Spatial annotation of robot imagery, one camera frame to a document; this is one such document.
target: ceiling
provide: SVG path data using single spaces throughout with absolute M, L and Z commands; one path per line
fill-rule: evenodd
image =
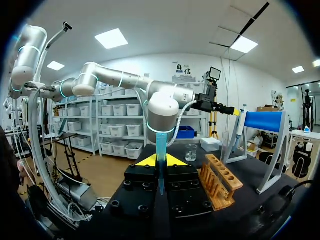
M 315 60 L 294 19 L 275 0 L 243 34 L 259 45 L 248 54 L 230 46 L 265 0 L 47 0 L 29 21 L 50 39 L 64 21 L 73 30 L 52 45 L 41 73 L 53 82 L 79 71 L 86 62 L 147 54 L 190 53 L 237 60 L 290 81 L 314 73 Z M 95 36 L 119 28 L 128 45 L 105 49 Z M 46 66 L 56 61 L 60 71 Z M 302 65 L 305 72 L 292 68 Z

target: robotic arm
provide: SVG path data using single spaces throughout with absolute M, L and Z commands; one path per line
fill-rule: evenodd
M 63 97 L 92 96 L 97 82 L 127 89 L 141 89 L 146 92 L 148 104 L 147 136 L 156 143 L 156 133 L 168 133 L 168 141 L 174 134 L 178 110 L 196 101 L 191 107 L 204 112 L 218 111 L 234 114 L 234 107 L 226 107 L 214 102 L 216 87 L 208 86 L 206 94 L 195 94 L 192 88 L 178 86 L 123 71 L 108 69 L 94 62 L 86 63 L 78 79 L 55 82 L 52 99 L 60 101 Z

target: glass beaker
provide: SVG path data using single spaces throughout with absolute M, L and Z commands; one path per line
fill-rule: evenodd
M 185 146 L 185 160 L 187 162 L 194 162 L 197 158 L 197 145 L 188 144 Z

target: cardboard box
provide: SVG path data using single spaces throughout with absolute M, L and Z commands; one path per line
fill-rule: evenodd
M 259 106 L 257 108 L 257 112 L 279 112 L 279 108 L 277 108 L 277 107 Z
M 253 152 L 254 150 L 256 150 L 256 144 L 254 142 L 252 142 L 252 141 L 249 141 L 247 146 L 246 146 L 246 149 L 248 149 L 248 150 Z

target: blue storage box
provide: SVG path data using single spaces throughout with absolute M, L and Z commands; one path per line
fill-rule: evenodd
M 190 126 L 180 126 L 177 139 L 193 139 L 195 137 L 195 130 Z

